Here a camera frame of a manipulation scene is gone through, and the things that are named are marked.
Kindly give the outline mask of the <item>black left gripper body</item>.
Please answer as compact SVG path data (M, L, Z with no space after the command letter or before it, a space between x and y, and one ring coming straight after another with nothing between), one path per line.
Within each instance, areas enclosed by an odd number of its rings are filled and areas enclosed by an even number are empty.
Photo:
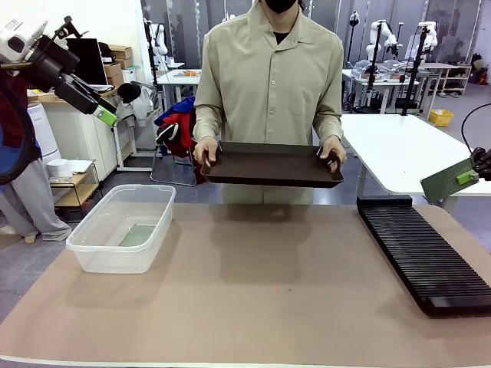
M94 114L101 107L101 96L74 74L61 74L54 94L84 114Z

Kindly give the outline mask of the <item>person's right hand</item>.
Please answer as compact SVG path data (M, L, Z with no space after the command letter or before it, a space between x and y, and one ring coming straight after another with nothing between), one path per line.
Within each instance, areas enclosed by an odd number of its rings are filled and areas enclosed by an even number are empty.
M210 164L216 161L218 142L211 136L202 138L195 146L193 155L200 164Z

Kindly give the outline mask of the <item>person's left hand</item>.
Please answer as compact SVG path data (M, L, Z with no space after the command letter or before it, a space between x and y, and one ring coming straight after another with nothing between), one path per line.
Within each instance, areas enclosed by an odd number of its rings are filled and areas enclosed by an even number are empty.
M329 168L331 173L339 170L347 159L343 146L329 146L327 144L319 149L317 157Z

